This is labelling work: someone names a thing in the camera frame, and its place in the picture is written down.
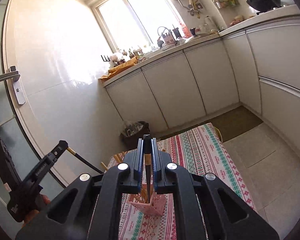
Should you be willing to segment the person's left hand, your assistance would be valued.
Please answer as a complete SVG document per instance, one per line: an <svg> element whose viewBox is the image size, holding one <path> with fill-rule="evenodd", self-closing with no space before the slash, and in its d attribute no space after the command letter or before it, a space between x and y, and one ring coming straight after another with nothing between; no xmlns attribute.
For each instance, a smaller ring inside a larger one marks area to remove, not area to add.
<svg viewBox="0 0 300 240"><path fill-rule="evenodd" d="M44 203L44 207L47 206L47 204L50 204L51 201L50 199L48 198L48 196L44 195L44 194L41 194L40 195L42 200L43 200L43 203ZM22 228L28 224L37 214L39 213L39 210L32 210L30 211L26 216L25 216L25 219L23 221L23 224L22 224Z"/></svg>

